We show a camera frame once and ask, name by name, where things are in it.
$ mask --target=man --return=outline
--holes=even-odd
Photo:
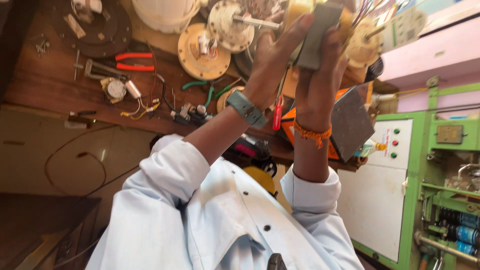
[[[274,103],[289,56],[312,22],[311,14],[302,15],[276,42],[263,30],[243,91],[259,110]],[[296,120],[314,134],[330,127],[347,66],[341,46],[338,30],[330,29],[321,68],[300,73]],[[327,164],[328,147],[295,133],[295,164],[281,181],[290,215],[220,156],[249,126],[228,106],[185,138],[160,139],[115,195],[110,224],[86,269],[265,270],[273,253],[288,270],[363,269],[336,212],[341,187]]]

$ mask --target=watch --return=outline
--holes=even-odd
[[[233,91],[227,99],[227,104],[232,106],[247,123],[255,128],[263,128],[268,122],[263,113],[240,91]]]

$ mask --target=screwdriver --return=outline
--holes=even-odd
[[[275,109],[273,110],[273,130],[279,130],[282,121],[282,99],[280,98],[280,95],[282,94],[283,83],[285,82],[286,76],[287,72],[285,72],[285,76],[283,76],[282,81],[280,81],[278,92],[276,94]]]
[[[227,85],[226,87],[224,87],[222,90],[216,92],[214,95],[213,95],[213,99],[218,99],[221,95],[223,95],[225,92],[227,92],[228,90],[230,90],[230,88],[235,85],[237,82],[239,82],[241,80],[241,78],[238,78],[238,80],[236,80],[235,82]]]

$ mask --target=shirt sleeve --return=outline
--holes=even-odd
[[[292,206],[292,216],[337,261],[341,269],[363,269],[355,254],[342,218],[336,212],[341,184],[338,174],[329,167],[325,183],[312,183],[293,173],[293,166],[282,178],[283,193]]]
[[[192,269],[176,207],[192,197],[210,166],[192,144],[178,140],[140,168],[114,196],[110,224],[86,270]]]

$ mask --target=green metal frame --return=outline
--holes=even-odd
[[[411,113],[384,114],[377,117],[377,121],[403,120],[413,119],[412,140],[410,143],[410,155],[408,160],[408,187],[405,193],[402,228],[400,235],[400,247],[398,254],[398,262],[394,262],[384,257],[380,252],[352,240],[353,246],[373,258],[376,254],[379,262],[387,267],[395,270],[416,270],[420,264],[420,252],[417,245],[413,242],[414,233],[417,230],[429,230],[432,232],[441,232],[442,228],[436,226],[423,227],[422,208],[425,200],[426,208],[424,218],[426,221],[437,220],[438,212],[441,206],[461,212],[480,214],[480,204],[467,202],[462,199],[455,198],[454,195],[463,194],[467,196],[479,197],[479,194],[461,191],[444,187],[444,179],[446,170],[441,164],[427,161],[427,154],[432,150],[467,150],[480,151],[480,119],[475,120],[438,120],[436,118],[435,109],[437,108],[438,97],[479,91],[480,83],[465,86],[457,86],[439,90],[438,87],[429,89],[428,110]],[[439,125],[463,125],[464,133],[468,133],[468,137],[464,139],[462,144],[437,144],[436,131]],[[456,243],[437,241],[456,248]],[[455,269],[456,258],[452,255],[445,254],[444,269]]]

